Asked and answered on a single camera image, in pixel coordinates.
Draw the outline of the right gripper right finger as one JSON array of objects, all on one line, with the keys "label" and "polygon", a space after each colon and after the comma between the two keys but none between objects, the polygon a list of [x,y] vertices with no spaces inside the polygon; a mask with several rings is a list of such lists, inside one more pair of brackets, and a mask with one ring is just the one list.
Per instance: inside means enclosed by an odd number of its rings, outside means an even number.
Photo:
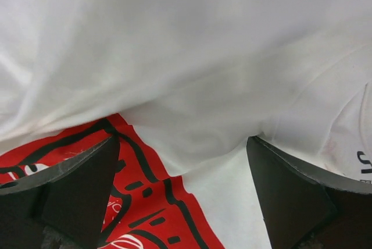
[{"label": "right gripper right finger", "polygon": [[259,137],[246,151],[272,248],[371,248],[371,181],[329,172]]}]

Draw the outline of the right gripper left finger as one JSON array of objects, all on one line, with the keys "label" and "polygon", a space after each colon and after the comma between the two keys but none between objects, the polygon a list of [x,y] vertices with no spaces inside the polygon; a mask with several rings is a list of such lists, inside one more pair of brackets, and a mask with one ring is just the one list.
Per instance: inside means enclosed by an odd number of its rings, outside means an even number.
[{"label": "right gripper left finger", "polygon": [[120,144],[1,185],[1,248],[97,248]]}]

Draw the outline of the white Coca-Cola t-shirt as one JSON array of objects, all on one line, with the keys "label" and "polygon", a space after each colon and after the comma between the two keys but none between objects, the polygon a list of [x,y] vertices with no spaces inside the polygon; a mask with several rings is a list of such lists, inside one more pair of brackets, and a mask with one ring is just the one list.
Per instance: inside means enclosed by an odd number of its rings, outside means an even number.
[{"label": "white Coca-Cola t-shirt", "polygon": [[112,114],[204,232],[265,248],[248,137],[371,179],[371,0],[1,0],[1,163]]}]

